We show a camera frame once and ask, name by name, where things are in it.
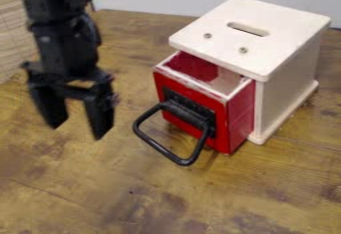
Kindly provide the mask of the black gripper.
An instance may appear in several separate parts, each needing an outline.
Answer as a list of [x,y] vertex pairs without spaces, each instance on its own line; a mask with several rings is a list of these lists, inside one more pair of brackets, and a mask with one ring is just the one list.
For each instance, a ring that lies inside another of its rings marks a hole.
[[84,101],[95,139],[115,123],[117,95],[112,76],[97,66],[101,36],[92,18],[80,15],[59,20],[33,21],[28,29],[34,37],[40,60],[26,62],[29,94],[51,128],[68,118],[64,98]]

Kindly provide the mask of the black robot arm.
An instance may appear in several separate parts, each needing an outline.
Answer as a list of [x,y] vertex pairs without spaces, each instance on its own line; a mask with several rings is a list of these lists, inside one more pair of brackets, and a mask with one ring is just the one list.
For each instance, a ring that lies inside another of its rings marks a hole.
[[85,7],[92,0],[22,0],[40,60],[25,62],[28,89],[49,127],[68,119],[65,100],[84,103],[95,138],[113,126],[112,76],[99,67],[101,36]]

